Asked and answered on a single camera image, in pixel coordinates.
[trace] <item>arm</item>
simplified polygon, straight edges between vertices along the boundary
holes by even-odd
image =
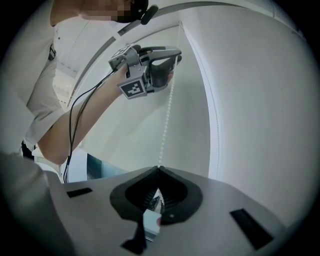
[[[125,79],[126,71],[125,65],[111,75],[92,95],[79,119],[72,150],[79,145],[104,111],[121,95],[117,84]],[[72,110],[72,128],[75,127],[81,106],[82,103],[76,105]],[[38,142],[43,156],[57,165],[62,165],[70,152],[69,117],[70,111],[62,115]]]

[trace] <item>hand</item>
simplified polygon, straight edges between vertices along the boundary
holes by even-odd
[[[168,74],[168,82],[167,82],[167,84],[170,83],[170,81],[171,81],[171,79],[172,79],[173,77],[174,77],[174,72],[171,71],[171,72]]]
[[[128,66],[123,65],[118,71],[112,74],[103,85],[108,87],[109,93],[114,97],[119,97],[122,93],[118,88],[118,84],[126,80],[126,73],[128,71]]]
[[[161,217],[156,220],[156,224],[158,227],[161,227]]]

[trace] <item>white shirt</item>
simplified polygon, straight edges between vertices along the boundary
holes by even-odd
[[[17,121],[9,120],[8,116],[12,119],[20,118],[20,125],[24,126],[28,121],[18,116],[22,112],[25,113],[23,117],[28,116],[27,110],[32,114],[29,117],[32,120],[27,124],[27,131],[23,134],[27,147],[32,149],[64,114],[53,89],[57,58],[52,61],[48,59],[55,35],[55,29],[50,25],[52,5],[53,0],[46,1],[29,18],[12,41],[0,67],[1,91],[7,87],[7,91],[13,92],[20,101],[15,104],[20,108],[18,114],[13,113],[8,106],[6,109],[6,106],[3,106],[4,103],[1,105],[1,111],[6,111],[2,115],[6,116],[6,123],[2,125],[11,125],[11,128],[2,130],[4,132],[2,136],[9,142],[7,149],[1,145],[0,150],[5,153],[14,153],[17,149],[19,150],[22,140],[17,139],[17,136],[25,132],[19,131],[20,134],[14,134],[14,125]]]

